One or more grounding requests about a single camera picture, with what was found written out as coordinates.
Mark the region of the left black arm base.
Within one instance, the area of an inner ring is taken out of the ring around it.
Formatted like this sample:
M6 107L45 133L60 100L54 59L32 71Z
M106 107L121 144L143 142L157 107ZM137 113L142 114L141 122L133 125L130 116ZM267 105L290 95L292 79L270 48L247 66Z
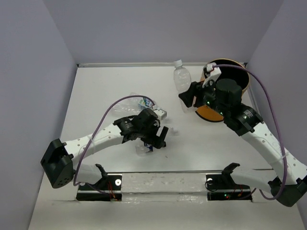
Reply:
M122 200L122 174L107 173L100 164L96 164L98 169L95 176L99 180L95 184L80 184L76 194L78 201L121 201Z

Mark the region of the clear bottle blue cap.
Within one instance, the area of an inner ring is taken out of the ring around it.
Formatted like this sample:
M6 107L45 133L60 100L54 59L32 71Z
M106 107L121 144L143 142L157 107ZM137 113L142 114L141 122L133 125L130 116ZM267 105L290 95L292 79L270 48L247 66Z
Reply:
M170 127L166 137L167 138L172 138L172 137L176 137L179 135L179 130L177 128L174 127ZM145 155L150 155L153 153L154 151L154 147L148 143L144 143L143 141L139 141L136 145L135 145L135 151L136 154L138 154L139 156L145 156Z

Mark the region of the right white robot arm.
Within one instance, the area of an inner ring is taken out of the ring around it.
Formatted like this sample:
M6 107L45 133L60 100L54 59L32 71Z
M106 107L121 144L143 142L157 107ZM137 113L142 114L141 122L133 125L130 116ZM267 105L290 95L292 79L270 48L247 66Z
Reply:
M224 123L250 144L271 166L270 170L253 170L238 163L225 167L221 175L224 187L247 185L270 193L286 207L292 207L307 192L307 167L281 146L263 118L241 102L242 88L232 79L217 82L192 82L179 98L186 107L208 106L223 116Z

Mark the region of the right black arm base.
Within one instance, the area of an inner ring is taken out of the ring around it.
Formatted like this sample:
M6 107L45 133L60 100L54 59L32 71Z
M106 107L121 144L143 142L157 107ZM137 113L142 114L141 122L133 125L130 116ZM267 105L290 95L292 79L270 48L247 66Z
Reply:
M204 186L207 190L208 201L247 200L252 201L252 190L249 186L236 184L231 177L234 169L240 164L231 163L219 174L206 175Z

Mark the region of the labelled clear plastic bottle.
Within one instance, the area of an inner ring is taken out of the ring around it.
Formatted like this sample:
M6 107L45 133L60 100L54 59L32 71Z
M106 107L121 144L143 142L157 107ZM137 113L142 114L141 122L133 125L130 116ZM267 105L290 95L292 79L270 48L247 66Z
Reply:
M139 97L139 95L134 92L130 95L137 95L137 97L127 98L115 104L110 110L112 115L117 117L138 115L143 109L153 108L151 100Z

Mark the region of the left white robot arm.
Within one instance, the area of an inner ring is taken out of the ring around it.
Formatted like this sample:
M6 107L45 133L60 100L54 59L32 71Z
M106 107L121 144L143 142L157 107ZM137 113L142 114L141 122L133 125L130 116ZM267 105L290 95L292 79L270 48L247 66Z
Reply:
M160 123L166 117L167 112L162 109L147 108L85 137L67 142L51 141L40 163L52 188L58 189L70 182L88 184L93 189L103 188L108 182L105 169L100 164L83 164L83 159L136 139L156 149L165 147L168 128L161 127Z

